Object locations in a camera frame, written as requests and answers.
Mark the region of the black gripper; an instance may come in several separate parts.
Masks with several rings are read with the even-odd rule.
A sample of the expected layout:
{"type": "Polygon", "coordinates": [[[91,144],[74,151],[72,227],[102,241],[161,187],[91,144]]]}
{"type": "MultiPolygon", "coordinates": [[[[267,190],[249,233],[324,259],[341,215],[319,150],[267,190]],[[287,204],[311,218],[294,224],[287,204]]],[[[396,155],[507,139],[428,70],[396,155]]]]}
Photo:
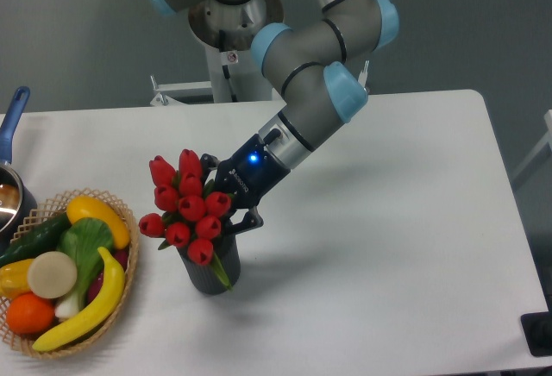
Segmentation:
{"type": "Polygon", "coordinates": [[[266,149],[262,138],[255,134],[230,158],[220,161],[203,154],[202,177],[216,170],[215,191],[232,194],[232,209],[248,209],[242,220],[226,228],[227,235],[239,235],[261,228],[264,220],[256,205],[291,170],[280,164],[266,149]]]}

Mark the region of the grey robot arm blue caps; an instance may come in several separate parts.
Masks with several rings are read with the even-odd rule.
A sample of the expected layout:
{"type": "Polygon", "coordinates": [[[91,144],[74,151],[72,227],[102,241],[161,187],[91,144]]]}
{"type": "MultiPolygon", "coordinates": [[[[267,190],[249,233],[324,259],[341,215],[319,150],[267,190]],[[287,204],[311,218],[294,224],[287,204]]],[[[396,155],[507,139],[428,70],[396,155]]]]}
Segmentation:
{"type": "Polygon", "coordinates": [[[398,34],[390,0],[317,1],[322,20],[295,31],[282,22],[279,0],[150,0],[166,15],[186,11],[196,37],[216,51],[213,86],[230,82],[230,55],[246,51],[258,68],[249,86],[268,82],[285,102],[229,159],[202,159],[215,190],[231,193],[232,210],[245,212],[224,225],[228,235],[259,228],[261,198],[367,103],[365,77],[346,62],[398,34]]]}

